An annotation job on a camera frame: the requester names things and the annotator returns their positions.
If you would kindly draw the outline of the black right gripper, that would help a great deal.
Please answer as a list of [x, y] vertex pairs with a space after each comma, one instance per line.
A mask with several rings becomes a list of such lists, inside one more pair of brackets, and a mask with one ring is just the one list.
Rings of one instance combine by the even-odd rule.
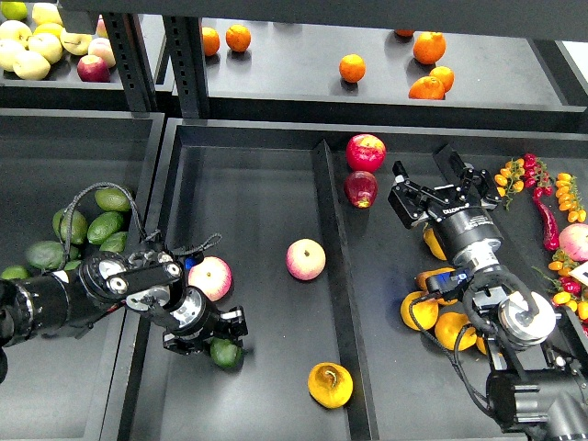
[[455, 265], [469, 261], [465, 253], [483, 254], [480, 247], [495, 253], [503, 237], [486, 209], [495, 209], [502, 197], [491, 174], [465, 163], [454, 149], [438, 151], [438, 168], [462, 205], [448, 205], [440, 191], [415, 184], [401, 161], [393, 164], [388, 201], [402, 225], [411, 229], [430, 220], [447, 260]]

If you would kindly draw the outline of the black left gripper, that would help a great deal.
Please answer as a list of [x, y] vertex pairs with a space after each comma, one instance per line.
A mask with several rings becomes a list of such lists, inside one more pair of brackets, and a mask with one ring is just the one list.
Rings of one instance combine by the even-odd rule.
[[242, 306], [219, 311], [212, 301], [196, 287], [188, 287], [180, 305], [172, 310], [176, 324], [168, 325], [163, 333], [163, 347], [188, 356], [201, 353], [205, 343], [216, 336], [239, 347], [248, 335]]

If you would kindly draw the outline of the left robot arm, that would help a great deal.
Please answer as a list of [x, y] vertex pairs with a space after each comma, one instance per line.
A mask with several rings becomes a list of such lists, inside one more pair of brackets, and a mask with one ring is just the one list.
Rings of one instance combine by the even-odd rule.
[[163, 328], [164, 348], [180, 355], [208, 352], [214, 339], [241, 347], [248, 333], [243, 308], [220, 311], [204, 292], [187, 281], [185, 261], [200, 264], [204, 252], [221, 240], [215, 233], [187, 249], [169, 249], [158, 231], [147, 233], [133, 195], [129, 202], [139, 233], [138, 249], [128, 255], [109, 251], [67, 269], [70, 234], [58, 242], [59, 264], [53, 271], [1, 282], [1, 346], [7, 348], [38, 335], [80, 338], [94, 324], [121, 308]]

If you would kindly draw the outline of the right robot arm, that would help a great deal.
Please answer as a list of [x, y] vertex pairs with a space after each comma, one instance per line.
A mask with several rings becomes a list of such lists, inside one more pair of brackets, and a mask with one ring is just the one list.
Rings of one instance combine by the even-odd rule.
[[503, 237], [491, 210], [501, 200], [490, 174], [445, 146], [435, 162], [441, 187], [416, 184], [396, 162], [389, 202], [402, 224], [428, 223], [452, 269], [430, 276], [409, 308], [455, 300], [465, 312], [458, 337], [481, 338], [490, 364], [477, 407], [505, 433], [531, 440], [587, 437], [587, 339], [571, 309], [545, 296], [496, 257]]

